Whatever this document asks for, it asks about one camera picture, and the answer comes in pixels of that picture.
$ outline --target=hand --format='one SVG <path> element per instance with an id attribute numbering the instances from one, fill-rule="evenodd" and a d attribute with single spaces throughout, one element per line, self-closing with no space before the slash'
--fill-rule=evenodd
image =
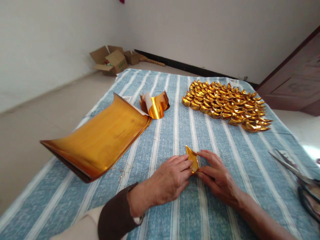
<path id="1" fill-rule="evenodd" d="M 178 198 L 189 184 L 192 161 L 189 155 L 173 156 L 164 162 L 146 181 L 128 193 L 131 215 L 141 217 L 150 207 Z"/>
<path id="2" fill-rule="evenodd" d="M 234 182 L 220 157 L 208 150 L 201 150 L 197 154 L 207 159 L 211 165 L 211 167 L 204 166 L 199 168 L 197 172 L 198 177 L 210 188 L 213 195 L 222 202 L 233 208 L 240 208 L 246 194 Z"/>

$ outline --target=blue striped cloth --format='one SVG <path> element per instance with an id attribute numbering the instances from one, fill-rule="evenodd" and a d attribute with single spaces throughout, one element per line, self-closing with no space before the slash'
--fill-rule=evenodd
<path id="1" fill-rule="evenodd" d="M 48 239 L 63 232 L 87 210 L 105 204 L 121 189 L 142 182 L 172 155 L 208 149 L 217 153 L 238 186 L 298 239 L 319 239 L 315 221 L 301 206 L 296 181 L 269 150 L 285 150 L 301 170 L 316 177 L 319 170 L 292 133 L 267 106 L 271 130 L 250 134 L 226 121 L 212 119 L 181 103 L 192 81 L 231 83 L 253 92 L 246 82 L 228 78 L 195 78 L 127 69 L 83 118 L 79 126 L 113 101 L 113 92 L 139 106 L 139 94 L 166 90 L 170 109 L 153 120 L 129 150 L 100 179 L 85 184 L 52 158 L 0 219 L 0 239 Z M 205 159 L 200 160 L 204 166 Z M 243 219 L 216 199 L 197 177 L 174 201 L 150 209 L 127 239 L 255 239 Z"/>

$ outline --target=brown door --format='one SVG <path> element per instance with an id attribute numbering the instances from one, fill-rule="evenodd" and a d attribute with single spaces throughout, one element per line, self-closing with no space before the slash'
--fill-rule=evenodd
<path id="1" fill-rule="evenodd" d="M 272 109 L 320 115 L 320 26 L 258 87 Z"/>

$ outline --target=black baseboard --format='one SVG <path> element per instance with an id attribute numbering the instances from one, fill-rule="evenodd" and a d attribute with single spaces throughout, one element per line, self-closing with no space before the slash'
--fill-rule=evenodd
<path id="1" fill-rule="evenodd" d="M 147 58 L 149 58 L 151 60 L 164 63 L 165 65 L 167 65 L 169 67 L 177 68 L 177 69 L 180 69 L 180 70 L 183 70 L 183 71 L 186 71 L 186 72 L 189 72 L 189 73 L 193 73 L 193 74 L 201 76 L 201 77 L 227 77 L 227 78 L 231 78 L 231 79 L 238 79 L 238 78 L 227 76 L 227 75 L 224 75 L 224 74 L 221 74 L 221 73 L 213 72 L 213 71 L 210 71 L 210 70 L 207 70 L 207 69 L 195 67 L 195 66 L 192 66 L 192 65 L 189 65 L 189 64 L 185 64 L 185 63 L 182 63 L 182 62 L 178 62 L 178 61 L 171 60 L 171 59 L 168 59 L 168 58 L 160 57 L 160 56 L 157 56 L 157 55 L 154 55 L 154 54 L 151 54 L 151 53 L 143 52 L 143 51 L 140 51 L 140 50 L 137 50 L 137 49 L 135 49 L 135 51 L 137 53 L 140 53 L 140 54 L 146 56 Z M 255 83 L 250 83 L 250 82 L 248 82 L 248 83 L 253 88 L 258 86 L 258 84 L 255 84 Z"/>

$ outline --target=brown sleeve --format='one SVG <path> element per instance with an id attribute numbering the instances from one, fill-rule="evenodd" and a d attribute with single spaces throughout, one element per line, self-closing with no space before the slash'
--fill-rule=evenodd
<path id="1" fill-rule="evenodd" d="M 128 192 L 136 185 L 138 182 L 120 191 L 104 205 L 98 222 L 99 240 L 121 239 L 140 225 L 133 220 L 127 199 Z"/>

